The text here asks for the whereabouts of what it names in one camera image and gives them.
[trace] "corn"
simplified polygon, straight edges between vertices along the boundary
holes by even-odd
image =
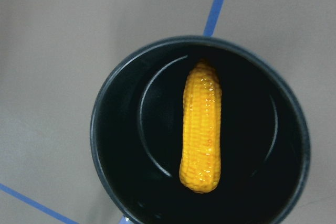
[[[221,99],[216,71],[201,59],[185,83],[180,164],[181,183],[196,193],[214,190],[220,179]]]

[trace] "bowl rim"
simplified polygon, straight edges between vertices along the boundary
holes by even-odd
[[[300,198],[303,192],[303,189],[308,179],[311,147],[310,147],[309,130],[308,130],[308,126],[306,123],[306,119],[304,117],[302,108],[295,94],[293,93],[291,88],[288,86],[286,81],[281,77],[281,75],[273,67],[270,66],[270,64],[266,63],[266,61],[261,59],[258,55],[243,48],[242,46],[239,46],[227,40],[214,38],[214,37],[185,35],[185,36],[175,36],[175,37],[170,37],[170,38],[165,38],[165,39],[155,41],[153,43],[150,43],[136,50],[135,52],[131,53],[126,58],[124,58],[111,71],[111,73],[105,79],[103,85],[101,86],[98,92],[98,95],[93,105],[91,121],[90,121],[90,146],[91,146],[91,155],[92,155],[94,167],[96,169],[98,177],[103,187],[105,188],[106,192],[108,193],[110,198],[113,200],[116,206],[122,211],[122,213],[126,217],[128,217],[134,223],[142,223],[118,199],[118,197],[113,192],[113,188],[111,187],[111,185],[109,184],[105,176],[104,170],[100,163],[100,157],[99,157],[98,148],[97,148],[97,137],[95,133],[95,129],[97,128],[97,120],[96,120],[97,111],[99,110],[101,106],[102,98],[104,94],[106,93],[108,86],[113,82],[115,77],[123,70],[124,67],[130,64],[136,58],[141,57],[143,54],[151,50],[154,50],[162,46],[172,45],[172,44],[191,44],[191,45],[210,46],[210,47],[215,47],[215,48],[224,49],[224,50],[233,52],[241,56],[242,58],[246,59],[250,63],[252,63],[257,68],[259,68],[274,83],[277,89],[279,89],[282,92],[283,96],[288,100],[289,104],[291,105],[291,108],[293,109],[293,113],[299,125],[301,142],[302,142],[302,145],[301,145],[302,158],[300,160],[300,174],[299,174],[298,182],[296,184],[296,189],[292,193],[290,198],[288,199],[286,206],[283,209],[281,209],[278,212],[278,214],[274,217],[274,219],[270,222],[270,224],[280,223],[286,218],[286,216],[294,208],[295,204],[297,203],[298,199]]]

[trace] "gray surface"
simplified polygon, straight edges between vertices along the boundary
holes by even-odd
[[[91,109],[139,47],[201,34],[212,0],[0,0],[0,183],[79,223],[117,223],[89,146]],[[336,0],[226,0],[215,36],[271,63],[310,127],[308,184],[284,224],[336,222]],[[0,223],[60,223],[0,191]]]

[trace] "round container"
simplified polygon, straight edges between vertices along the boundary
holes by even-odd
[[[199,58],[222,86],[218,187],[196,194],[178,171],[183,89]],[[182,36],[154,42],[108,76],[91,119],[98,176],[135,223],[280,223],[305,185],[310,143],[293,92],[272,67],[227,41]]]

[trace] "blue tape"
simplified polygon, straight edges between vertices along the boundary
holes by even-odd
[[[10,189],[9,187],[3,185],[0,183],[0,190],[4,191],[5,193],[8,193],[9,195],[12,195],[13,197],[23,201],[24,203],[27,203],[28,205],[35,207],[36,209],[54,217],[55,219],[58,219],[60,221],[62,221],[65,224],[78,224],[77,222],[70,220],[69,218],[60,215],[59,213],[51,210],[50,208],[47,208],[43,205],[41,205],[40,203],[18,193],[17,191],[14,191],[13,189]]]
[[[214,34],[214,30],[215,30],[215,27],[218,21],[220,11],[222,9],[223,2],[224,0],[214,0],[213,1],[209,16],[208,16],[208,20],[204,28],[204,32],[203,32],[204,36],[212,36]]]

